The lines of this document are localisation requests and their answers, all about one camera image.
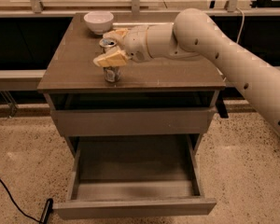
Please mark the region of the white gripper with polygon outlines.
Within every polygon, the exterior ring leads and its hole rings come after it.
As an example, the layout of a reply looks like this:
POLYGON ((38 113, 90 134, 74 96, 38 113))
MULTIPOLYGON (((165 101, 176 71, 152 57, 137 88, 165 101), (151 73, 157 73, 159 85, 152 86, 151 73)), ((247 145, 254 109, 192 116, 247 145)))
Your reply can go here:
POLYGON ((118 43, 124 40, 124 49, 115 46, 105 54, 101 54, 93 59, 96 66, 125 66, 131 58, 137 63, 148 62, 151 60, 147 48, 147 25, 135 26, 131 30, 127 28, 115 29, 103 34, 103 38, 111 38, 118 43))

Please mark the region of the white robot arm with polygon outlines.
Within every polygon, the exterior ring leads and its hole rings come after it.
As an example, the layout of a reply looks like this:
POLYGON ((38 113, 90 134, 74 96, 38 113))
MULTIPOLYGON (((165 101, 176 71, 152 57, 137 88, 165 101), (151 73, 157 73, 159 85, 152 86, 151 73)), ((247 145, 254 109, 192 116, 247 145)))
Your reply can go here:
POLYGON ((230 40, 204 12, 181 11, 173 22, 108 32, 117 45, 96 57, 101 67, 154 58, 185 60, 201 55, 212 62, 280 136, 280 70, 230 40))

